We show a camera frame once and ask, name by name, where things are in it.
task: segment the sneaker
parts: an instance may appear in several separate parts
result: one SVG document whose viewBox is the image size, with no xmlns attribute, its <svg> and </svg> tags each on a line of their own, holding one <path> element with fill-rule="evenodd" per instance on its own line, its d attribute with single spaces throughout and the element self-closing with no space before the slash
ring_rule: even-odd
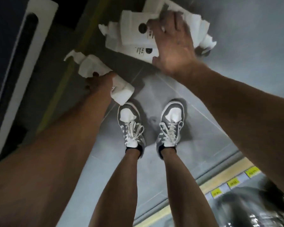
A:
<svg viewBox="0 0 284 227">
<path fill-rule="evenodd" d="M 119 107 L 118 124 L 124 135 L 126 150 L 138 149 L 141 152 L 141 158 L 145 148 L 145 140 L 142 135 L 144 127 L 141 125 L 140 113 L 133 103 L 126 102 Z"/>
<path fill-rule="evenodd" d="M 184 126 L 184 107 L 179 101 L 171 101 L 164 108 L 161 115 L 160 134 L 157 138 L 157 152 L 163 159 L 161 151 L 166 147 L 175 149 L 180 141 L 180 130 Z"/>
</svg>

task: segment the forearm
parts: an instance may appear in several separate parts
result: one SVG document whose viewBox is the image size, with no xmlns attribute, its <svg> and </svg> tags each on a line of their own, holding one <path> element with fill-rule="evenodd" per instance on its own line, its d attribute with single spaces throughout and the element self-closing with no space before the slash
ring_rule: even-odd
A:
<svg viewBox="0 0 284 227">
<path fill-rule="evenodd" d="M 0 226 L 55 226 L 111 101 L 100 88 L 0 163 Z"/>
<path fill-rule="evenodd" d="M 239 150 L 284 191 L 284 99 L 205 65 L 179 81 L 203 101 Z"/>
</svg>

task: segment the foot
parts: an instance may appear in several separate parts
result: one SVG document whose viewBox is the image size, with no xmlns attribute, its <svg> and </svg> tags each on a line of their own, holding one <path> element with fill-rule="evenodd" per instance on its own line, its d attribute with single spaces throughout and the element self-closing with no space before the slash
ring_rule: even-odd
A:
<svg viewBox="0 0 284 227">
<path fill-rule="evenodd" d="M 179 101 L 171 101 L 164 108 L 161 115 L 160 134 L 157 138 L 157 152 L 163 159 L 161 151 L 164 148 L 174 148 L 180 141 L 180 131 L 184 126 L 184 107 Z"/>
<path fill-rule="evenodd" d="M 145 148 L 142 135 L 144 127 L 141 125 L 140 113 L 133 103 L 126 102 L 119 107 L 118 123 L 124 134 L 126 151 L 131 148 L 138 149 L 141 158 Z"/>
</svg>

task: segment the sock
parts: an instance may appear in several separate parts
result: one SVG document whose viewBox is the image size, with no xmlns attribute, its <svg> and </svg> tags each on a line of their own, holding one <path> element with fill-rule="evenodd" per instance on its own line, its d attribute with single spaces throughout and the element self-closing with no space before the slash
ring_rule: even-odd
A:
<svg viewBox="0 0 284 227">
<path fill-rule="evenodd" d="M 139 156 L 139 158 L 140 158 L 141 155 L 143 154 L 143 147 L 142 147 L 140 144 L 138 144 L 137 147 L 129 147 L 129 146 L 127 146 L 127 147 L 126 147 L 126 150 L 125 150 L 125 153 L 127 152 L 128 149 L 137 149 L 138 151 L 140 151 L 140 156 Z"/>
<path fill-rule="evenodd" d="M 160 156 L 161 159 L 163 159 L 163 156 L 162 156 L 162 154 L 161 154 L 161 151 L 164 150 L 165 148 L 172 148 L 172 149 L 174 149 L 175 152 L 177 153 L 177 150 L 176 150 L 176 148 L 175 148 L 174 146 L 165 147 L 164 144 L 162 144 L 161 146 L 159 146 L 159 150 L 158 150 L 159 156 Z"/>
</svg>

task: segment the price tag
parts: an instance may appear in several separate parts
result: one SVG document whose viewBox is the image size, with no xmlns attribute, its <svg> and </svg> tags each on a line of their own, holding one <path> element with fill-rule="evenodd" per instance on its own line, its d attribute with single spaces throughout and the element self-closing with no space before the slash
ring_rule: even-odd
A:
<svg viewBox="0 0 284 227">
<path fill-rule="evenodd" d="M 261 171 L 256 166 L 252 166 L 251 168 L 249 168 L 248 170 L 245 171 L 247 176 L 250 177 L 250 178 L 252 178 L 253 176 L 256 176 L 260 172 Z"/>
<path fill-rule="evenodd" d="M 215 198 L 219 194 L 222 194 L 222 191 L 220 190 L 220 188 L 216 188 L 213 191 L 211 191 L 211 195 L 213 196 L 213 198 Z"/>
<path fill-rule="evenodd" d="M 233 179 L 231 179 L 231 180 L 229 180 L 228 182 L 227 182 L 227 185 L 229 186 L 229 188 L 233 188 L 233 187 L 235 187 L 235 186 L 237 186 L 237 185 L 239 185 L 240 184 L 240 181 L 238 180 L 238 178 L 236 177 L 236 178 L 233 178 Z"/>
</svg>

